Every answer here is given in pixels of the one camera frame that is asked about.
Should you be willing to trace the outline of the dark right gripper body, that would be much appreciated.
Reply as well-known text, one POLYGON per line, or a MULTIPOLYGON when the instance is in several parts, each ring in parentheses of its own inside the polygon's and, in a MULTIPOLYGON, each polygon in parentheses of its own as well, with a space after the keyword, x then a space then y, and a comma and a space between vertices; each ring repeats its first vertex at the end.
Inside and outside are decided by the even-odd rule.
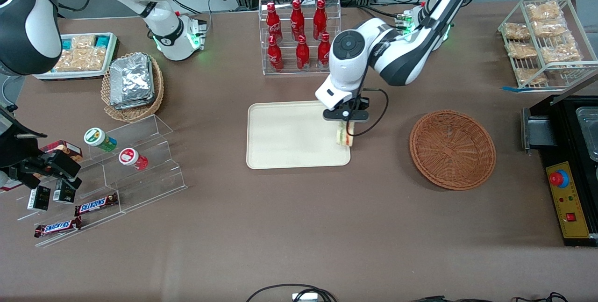
POLYGON ((36 187, 41 182, 24 167, 31 161, 41 161, 43 152, 39 150, 38 139, 47 134, 36 132, 22 125, 10 110, 16 107, 2 107, 0 136, 1 185, 7 181, 18 181, 27 187, 36 187))

